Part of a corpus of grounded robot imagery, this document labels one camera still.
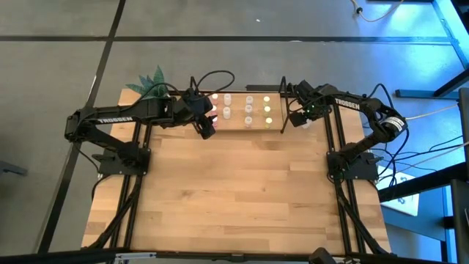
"metal bracket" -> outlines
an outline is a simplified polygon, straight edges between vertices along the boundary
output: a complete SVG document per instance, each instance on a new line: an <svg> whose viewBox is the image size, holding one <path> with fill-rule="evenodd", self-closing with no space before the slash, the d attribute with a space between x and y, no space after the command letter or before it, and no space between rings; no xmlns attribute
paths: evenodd
<svg viewBox="0 0 469 264"><path fill-rule="evenodd" d="M233 263L243 263L246 261L244 254L232 254L232 256L229 258L230 262Z"/></svg>
<svg viewBox="0 0 469 264"><path fill-rule="evenodd" d="M348 169L338 169L338 166L343 168L343 164L339 164L340 157L337 153L327 153L329 173L333 175L334 179L345 180L377 180L378 173L376 170L376 163L370 162L375 160L373 153L361 153Z"/></svg>
<svg viewBox="0 0 469 264"><path fill-rule="evenodd" d="M100 162L100 173L104 175L146 175L149 166L151 149L139 148L139 164L137 166L125 166L119 156L110 151L104 150L102 155L92 155Z"/></svg>
<svg viewBox="0 0 469 264"><path fill-rule="evenodd" d="M156 257L156 252L121 253L116 254L115 262L119 263L123 260L142 260L153 257Z"/></svg>

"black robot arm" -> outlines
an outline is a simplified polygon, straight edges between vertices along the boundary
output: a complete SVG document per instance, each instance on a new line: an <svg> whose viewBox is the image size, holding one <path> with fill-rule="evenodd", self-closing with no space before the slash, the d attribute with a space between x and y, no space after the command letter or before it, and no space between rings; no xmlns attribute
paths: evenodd
<svg viewBox="0 0 469 264"><path fill-rule="evenodd" d="M329 170L332 175L347 169L361 153L376 144L393 141L407 128L403 116L376 98L341 92L330 84L313 88L306 81L300 82L292 91L302 106L290 114L290 120L295 127L305 124L306 120L315 121L323 117L331 105L360 111L368 119L373 133L359 142L348 143L340 151L328 155Z"/></svg>
<svg viewBox="0 0 469 264"><path fill-rule="evenodd" d="M205 114L212 109L210 99L189 88L175 97L137 100L130 106L85 107L67 118L65 138L72 143L91 142L105 149L103 155L93 155L105 175L142 175L147 172L149 149L138 142L123 142L97 129L96 125L120 122L140 122L162 128L192 124L203 139L214 133L213 118Z"/></svg>

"test tube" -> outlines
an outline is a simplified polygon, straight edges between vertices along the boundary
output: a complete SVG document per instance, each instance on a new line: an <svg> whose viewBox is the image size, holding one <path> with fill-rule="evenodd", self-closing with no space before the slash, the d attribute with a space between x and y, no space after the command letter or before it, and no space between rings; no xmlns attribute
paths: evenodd
<svg viewBox="0 0 469 264"><path fill-rule="evenodd" d="M210 115L217 115L217 107L213 106L212 111L210 112Z"/></svg>
<svg viewBox="0 0 469 264"><path fill-rule="evenodd" d="M224 119L229 119L232 115L232 111L229 109L229 107L225 107L223 109L223 118Z"/></svg>
<svg viewBox="0 0 469 264"><path fill-rule="evenodd" d="M244 124L245 124L245 126L246 126L247 128L250 128L251 125L252 125L252 117L246 117L246 118L244 119Z"/></svg>
<svg viewBox="0 0 469 264"><path fill-rule="evenodd" d="M270 125L272 124L272 118L268 117L265 119L265 128L270 128Z"/></svg>
<svg viewBox="0 0 469 264"><path fill-rule="evenodd" d="M303 129L307 129L307 128L309 128L309 126L311 125L311 123L313 123L311 120L306 120L306 124L301 125L301 127L302 127Z"/></svg>
<svg viewBox="0 0 469 264"><path fill-rule="evenodd" d="M264 117L270 116L270 106L264 107Z"/></svg>
<svg viewBox="0 0 469 264"><path fill-rule="evenodd" d="M218 95L217 94L212 95L212 104L214 106L216 106L218 104Z"/></svg>
<svg viewBox="0 0 469 264"><path fill-rule="evenodd" d="M247 105L245 108L244 108L244 111L246 112L246 116L247 117L250 117L252 115L252 105Z"/></svg>
<svg viewBox="0 0 469 264"><path fill-rule="evenodd" d="M224 103L225 103L225 106L230 106L232 104L232 95L225 94Z"/></svg>
<svg viewBox="0 0 469 264"><path fill-rule="evenodd" d="M246 96L246 104L247 105L252 105L252 103L254 102L254 98L252 96Z"/></svg>
<svg viewBox="0 0 469 264"><path fill-rule="evenodd" d="M268 106L270 102L270 97L264 96L264 106Z"/></svg>

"black metal frame leg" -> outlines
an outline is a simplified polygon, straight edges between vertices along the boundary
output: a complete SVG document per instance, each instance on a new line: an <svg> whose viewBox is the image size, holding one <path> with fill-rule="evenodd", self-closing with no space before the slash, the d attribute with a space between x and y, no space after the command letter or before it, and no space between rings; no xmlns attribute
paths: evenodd
<svg viewBox="0 0 469 264"><path fill-rule="evenodd" d="M469 69L464 70L458 76L444 84L436 91L421 91L411 89L398 89L396 96L398 98L422 98L422 99L459 99L458 93L453 92L455 89L461 87L464 83L469 81Z"/></svg>
<svg viewBox="0 0 469 264"><path fill-rule="evenodd" d="M13 165L13 164L9 164L8 162L5 162L5 161L0 161L0 174L2 172L11 172L11 173L15 173L17 175L26 175L28 170L23 169L19 166Z"/></svg>
<svg viewBox="0 0 469 264"><path fill-rule="evenodd" d="M467 175L466 163L462 162L428 175L417 177L405 181L392 187L387 187L378 191L380 202L387 202L392 199L407 197L413 194L428 191L434 188L447 186L451 180L465 180Z"/></svg>

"white cable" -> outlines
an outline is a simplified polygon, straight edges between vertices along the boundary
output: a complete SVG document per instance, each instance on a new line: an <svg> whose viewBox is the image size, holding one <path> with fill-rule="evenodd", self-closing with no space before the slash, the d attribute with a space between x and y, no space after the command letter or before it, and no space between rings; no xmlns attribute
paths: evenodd
<svg viewBox="0 0 469 264"><path fill-rule="evenodd" d="M453 105L453 106L448 106L448 107L445 107L443 109L439 109L439 110L436 110L436 111L431 111L430 113L426 113L426 114L420 114L418 116L414 116L414 117L406 117L405 119L406 120L415 120L417 118L421 118L421 117L426 117L426 116L429 116L430 114L436 114L436 113L439 113L441 111L445 111L445 110L448 110L448 109L452 109L454 107L456 107L457 104Z"/></svg>
<svg viewBox="0 0 469 264"><path fill-rule="evenodd" d="M365 16L363 15L363 8L358 5L357 1L356 0L350 0L350 1L352 1L353 5L355 6L355 10L358 10L359 8L361 8L361 11L358 11L358 14L360 14L362 19L364 19L366 22L376 22L378 20L385 18L387 15L391 14L394 10L397 9L397 7L399 7L402 4L404 0L401 0L395 7L390 8L390 10L386 12L386 14L376 19L365 18Z"/></svg>
<svg viewBox="0 0 469 264"><path fill-rule="evenodd" d="M412 168L412 167L414 167L414 166L417 166L417 165L419 165L419 164L422 164L422 163L425 162L425 161L429 161L429 160L432 160L432 159L434 159L434 158L441 157L442 155L446 155L446 154L448 154L448 153L451 153L451 152L453 152L453 151L455 151L455 150L458 150L458 149L460 149L461 147L464 147L464 146L466 146L466 145L468 145L468 144L469 144L469 142L466 142L466 143L464 143L464 144L461 144L461 145L459 145L459 146L457 146L457 147L454 147L454 149L452 149L452 150L448 150L448 151L446 151L446 152L444 152L444 153L438 154L438 155L433 156L433 157L431 157L431 158L428 158L428 159L419 161L419 162L417 162L416 164L410 165L409 167L407 167L407 168L405 168L405 169L402 169L402 170L400 170L400 171L398 171L398 172L396 172L396 173L406 171L406 170L408 170L408 169L410 169L410 168Z"/></svg>

